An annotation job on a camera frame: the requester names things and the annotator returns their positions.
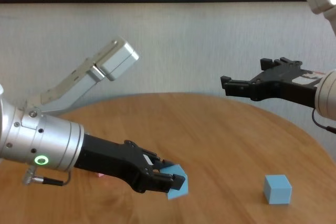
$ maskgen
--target black stripe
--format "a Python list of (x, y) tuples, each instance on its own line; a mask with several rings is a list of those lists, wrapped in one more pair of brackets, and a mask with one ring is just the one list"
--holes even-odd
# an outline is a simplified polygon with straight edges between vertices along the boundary
[(232, 3), (232, 2), (305, 2), (306, 0), (0, 0), (0, 4), (36, 3)]

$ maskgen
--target light blue cube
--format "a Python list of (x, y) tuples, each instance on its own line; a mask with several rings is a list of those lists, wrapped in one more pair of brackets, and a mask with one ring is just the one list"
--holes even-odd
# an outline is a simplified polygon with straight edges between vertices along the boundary
[(175, 198), (188, 194), (188, 176), (186, 175), (186, 173), (184, 172), (184, 170), (182, 169), (180, 165), (173, 165), (173, 166), (163, 168), (160, 170), (160, 173), (167, 173), (171, 175), (176, 174), (176, 175), (183, 176), (185, 178), (185, 181), (180, 190), (175, 190), (175, 189), (169, 190), (169, 192), (167, 193), (168, 199), (175, 199)]
[(266, 175), (264, 194), (269, 204), (289, 204), (292, 186), (285, 175)]

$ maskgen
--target cable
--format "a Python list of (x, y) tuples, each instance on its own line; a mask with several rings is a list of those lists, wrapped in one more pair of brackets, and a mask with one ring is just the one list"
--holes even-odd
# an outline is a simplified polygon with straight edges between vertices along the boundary
[(71, 171), (68, 172), (68, 179), (67, 179), (67, 181), (63, 182), (63, 185), (64, 186), (68, 185), (70, 181), (71, 181)]
[(315, 120), (315, 116), (314, 116), (314, 113), (315, 113), (315, 109), (313, 109), (313, 112), (311, 113), (311, 118), (313, 119), (313, 122), (314, 124), (316, 124), (318, 127), (326, 130), (326, 131), (329, 131), (333, 134), (336, 134), (336, 128), (334, 127), (331, 127), (331, 126), (323, 126), (322, 124), (319, 124), (316, 120)]
[(71, 172), (68, 172), (68, 179), (67, 181), (63, 182), (62, 180), (57, 180), (53, 178), (43, 177), (42, 184), (45, 185), (53, 185), (53, 186), (66, 186), (71, 181)]
[(311, 118), (313, 119), (314, 124), (316, 124), (318, 127), (326, 130), (327, 127), (323, 126), (322, 124), (319, 124), (316, 120), (315, 120), (315, 109), (313, 109), (313, 112), (311, 113)]

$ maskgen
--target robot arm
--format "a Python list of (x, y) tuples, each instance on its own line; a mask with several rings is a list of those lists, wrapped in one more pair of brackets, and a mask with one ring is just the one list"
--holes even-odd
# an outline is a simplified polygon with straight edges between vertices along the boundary
[(116, 38), (58, 86), (28, 99), (23, 110), (3, 98), (0, 86), (0, 158), (30, 165), (25, 185), (66, 185), (69, 180), (36, 176), (36, 169), (69, 172), (70, 179), (75, 167), (120, 178), (139, 193), (179, 190), (185, 181), (183, 176), (156, 172), (172, 166), (172, 162), (161, 160), (131, 141), (117, 144), (90, 136), (82, 125), (51, 115), (67, 111), (104, 77), (115, 80), (138, 58), (125, 40)]
[[(307, 1), (313, 13), (324, 14), (336, 35), (336, 0)], [(226, 95), (247, 97), (253, 101), (285, 99), (314, 108), (321, 116), (336, 120), (336, 70), (327, 74), (303, 70), (301, 61), (286, 58), (262, 59), (260, 63), (263, 72), (250, 81), (222, 76)], [(335, 128), (319, 126), (336, 134)]]

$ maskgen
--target round table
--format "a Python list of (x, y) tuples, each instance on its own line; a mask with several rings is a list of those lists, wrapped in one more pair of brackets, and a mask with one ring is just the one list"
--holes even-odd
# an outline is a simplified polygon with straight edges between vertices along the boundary
[[(91, 135), (132, 140), (180, 164), (189, 194), (135, 193), (120, 179), (74, 169), (68, 186), (23, 186), (26, 165), (0, 167), (0, 223), (336, 223), (336, 167), (306, 132), (267, 111), (198, 94), (145, 94), (63, 116)], [(39, 174), (66, 179), (40, 169)], [(265, 175), (285, 174), (289, 205), (269, 205)]]

